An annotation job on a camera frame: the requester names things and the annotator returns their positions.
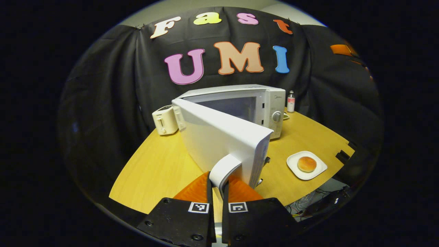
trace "wooden table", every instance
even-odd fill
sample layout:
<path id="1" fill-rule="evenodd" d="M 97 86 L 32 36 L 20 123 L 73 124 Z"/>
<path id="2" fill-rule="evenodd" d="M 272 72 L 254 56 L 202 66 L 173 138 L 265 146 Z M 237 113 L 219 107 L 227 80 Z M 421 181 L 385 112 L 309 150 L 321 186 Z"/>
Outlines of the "wooden table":
<path id="1" fill-rule="evenodd" d="M 261 173 L 262 184 L 256 191 L 264 198 L 276 197 L 290 204 L 314 191 L 343 166 L 335 155 L 340 150 L 352 156 L 346 139 L 297 112 L 284 120 L 281 137 L 270 141 L 271 158 Z M 287 166 L 287 158 L 300 151 L 317 155 L 328 169 L 311 180 L 297 178 Z M 154 130 L 133 154 L 116 179 L 110 198 L 137 211 L 149 214 L 163 197 L 174 197 L 199 175 L 201 169 L 192 160 L 180 132 L 160 136 Z M 214 189 L 215 222 L 222 221 L 222 200 Z"/>

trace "small bottle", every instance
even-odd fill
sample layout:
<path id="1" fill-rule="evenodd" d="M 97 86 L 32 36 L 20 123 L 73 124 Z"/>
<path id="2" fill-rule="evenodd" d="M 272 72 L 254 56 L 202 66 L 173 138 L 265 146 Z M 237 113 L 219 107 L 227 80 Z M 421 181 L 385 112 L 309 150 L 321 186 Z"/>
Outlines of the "small bottle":
<path id="1" fill-rule="evenodd" d="M 291 90 L 290 94 L 288 95 L 287 112 L 289 112 L 289 113 L 294 112 L 295 101 L 296 101 L 296 98 L 294 97 L 294 91 Z"/>

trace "bread roll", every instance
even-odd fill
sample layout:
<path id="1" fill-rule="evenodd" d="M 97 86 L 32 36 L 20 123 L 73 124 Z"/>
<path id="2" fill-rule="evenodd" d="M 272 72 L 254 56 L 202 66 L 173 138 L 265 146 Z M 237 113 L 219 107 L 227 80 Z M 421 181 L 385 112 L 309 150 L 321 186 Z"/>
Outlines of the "bread roll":
<path id="1" fill-rule="evenodd" d="M 304 156 L 299 159 L 299 161 L 297 162 L 297 166 L 301 171 L 312 172 L 316 169 L 317 162 L 311 157 Z"/>

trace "white microwave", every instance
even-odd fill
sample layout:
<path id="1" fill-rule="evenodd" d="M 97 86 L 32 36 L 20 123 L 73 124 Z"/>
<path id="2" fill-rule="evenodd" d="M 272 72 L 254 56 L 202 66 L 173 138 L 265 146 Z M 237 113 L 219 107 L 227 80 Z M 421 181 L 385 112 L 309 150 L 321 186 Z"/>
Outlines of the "white microwave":
<path id="1" fill-rule="evenodd" d="M 188 91 L 178 98 L 239 117 L 281 136 L 285 90 L 257 84 L 209 87 Z"/>
<path id="2" fill-rule="evenodd" d="M 214 186 L 233 173 L 256 187 L 273 130 L 180 98 L 172 105 L 187 152 L 203 172 L 211 171 Z"/>

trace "square plate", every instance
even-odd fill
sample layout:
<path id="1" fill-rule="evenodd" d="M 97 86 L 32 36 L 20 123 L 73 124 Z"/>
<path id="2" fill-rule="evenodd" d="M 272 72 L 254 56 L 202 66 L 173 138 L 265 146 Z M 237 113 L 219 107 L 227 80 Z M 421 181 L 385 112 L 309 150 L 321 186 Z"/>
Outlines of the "square plate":
<path id="1" fill-rule="evenodd" d="M 297 166 L 297 162 L 299 161 L 299 159 L 304 156 L 311 157 L 316 161 L 317 167 L 312 172 L 301 171 Z M 287 165 L 294 173 L 294 175 L 302 180 L 310 180 L 312 178 L 315 178 L 317 175 L 324 172 L 328 168 L 328 166 L 319 157 L 317 157 L 317 155 L 309 151 L 301 151 L 289 156 L 287 158 Z"/>

